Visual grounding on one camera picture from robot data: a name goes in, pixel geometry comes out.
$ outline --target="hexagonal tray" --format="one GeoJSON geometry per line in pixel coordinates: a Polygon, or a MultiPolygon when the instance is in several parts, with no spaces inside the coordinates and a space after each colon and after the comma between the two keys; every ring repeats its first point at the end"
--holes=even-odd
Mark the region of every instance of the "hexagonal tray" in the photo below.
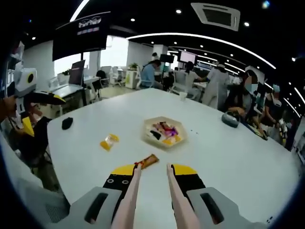
{"type": "Polygon", "coordinates": [[[151,144],[151,145],[159,146],[159,147],[162,147],[162,148],[171,148],[171,147],[183,142],[185,139],[187,139],[187,133],[186,133],[182,123],[180,123],[178,121],[175,121],[173,119],[163,117],[163,116],[144,120],[144,124],[143,124],[143,127],[142,127],[142,140],[151,144]],[[174,142],[174,143],[169,145],[169,144],[166,144],[166,143],[164,143],[160,140],[157,140],[154,137],[148,136],[146,134],[146,130],[148,128],[150,128],[153,124],[156,124],[156,123],[159,123],[159,122],[166,122],[168,125],[173,125],[176,128],[176,130],[178,131],[178,136],[179,136],[180,140],[178,142],[174,142]]]}

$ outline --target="cup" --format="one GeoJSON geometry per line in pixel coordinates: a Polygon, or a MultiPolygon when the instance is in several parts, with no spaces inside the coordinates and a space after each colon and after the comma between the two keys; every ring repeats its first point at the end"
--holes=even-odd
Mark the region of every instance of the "cup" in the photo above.
{"type": "Polygon", "coordinates": [[[187,93],[185,93],[185,92],[180,92],[180,93],[179,93],[179,96],[180,96],[180,100],[181,100],[181,101],[185,101],[186,96],[187,96],[187,93]]]}

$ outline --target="black ceiling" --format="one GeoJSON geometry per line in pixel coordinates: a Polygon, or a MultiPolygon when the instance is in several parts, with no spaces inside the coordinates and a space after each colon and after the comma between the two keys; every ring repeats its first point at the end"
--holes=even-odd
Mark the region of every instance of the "black ceiling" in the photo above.
{"type": "MultiPolygon", "coordinates": [[[[35,7],[27,11],[24,19],[24,31],[28,35],[24,34],[22,41],[26,48],[51,40],[54,29],[68,23],[82,2],[82,0],[53,0],[52,5],[47,5],[44,1],[32,1],[35,7]]],[[[260,70],[266,74],[270,84],[281,85],[284,97],[291,97],[289,93],[295,95],[290,99],[292,104],[303,105],[293,87],[297,86],[300,92],[304,91],[304,73],[300,73],[304,62],[301,59],[296,62],[291,61],[292,57],[305,53],[305,37],[301,29],[305,22],[302,1],[290,3],[270,0],[270,7],[265,10],[262,9],[262,2],[261,0],[90,0],[78,18],[111,11],[112,25],[132,31],[130,33],[116,28],[111,29],[112,35],[129,37],[155,32],[182,32],[210,36],[240,45],[269,61],[276,67],[276,70],[245,51],[207,39],[158,36],[132,40],[139,43],[153,41],[155,44],[186,47],[188,50],[190,48],[199,49],[207,51],[209,56],[215,59],[221,57],[211,54],[212,52],[229,57],[232,53],[234,54],[232,58],[246,65],[259,66],[260,70]],[[202,24],[192,9],[191,2],[212,3],[239,10],[241,12],[239,31],[202,24]],[[182,14],[176,14],[176,9],[181,9],[182,14]],[[245,21],[250,23],[249,27],[243,25],[245,21]]],[[[242,64],[234,60],[230,60],[229,63],[242,67],[242,64]]]]}

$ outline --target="black computer mouse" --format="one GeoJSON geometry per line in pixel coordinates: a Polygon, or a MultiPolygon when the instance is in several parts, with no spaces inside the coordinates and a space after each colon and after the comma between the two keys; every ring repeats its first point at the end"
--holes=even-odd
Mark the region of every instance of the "black computer mouse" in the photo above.
{"type": "Polygon", "coordinates": [[[66,119],[64,119],[63,121],[62,121],[62,125],[61,125],[61,127],[62,127],[62,129],[63,130],[67,130],[67,129],[69,129],[70,128],[70,126],[72,125],[72,123],[73,123],[73,118],[66,118],[66,119]]]}

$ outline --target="air conditioner vent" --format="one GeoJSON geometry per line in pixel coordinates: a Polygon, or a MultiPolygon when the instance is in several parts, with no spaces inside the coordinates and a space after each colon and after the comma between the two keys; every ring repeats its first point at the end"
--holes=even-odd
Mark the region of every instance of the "air conditioner vent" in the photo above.
{"type": "Polygon", "coordinates": [[[238,31],[240,11],[207,3],[191,3],[191,6],[203,24],[238,31]]]}

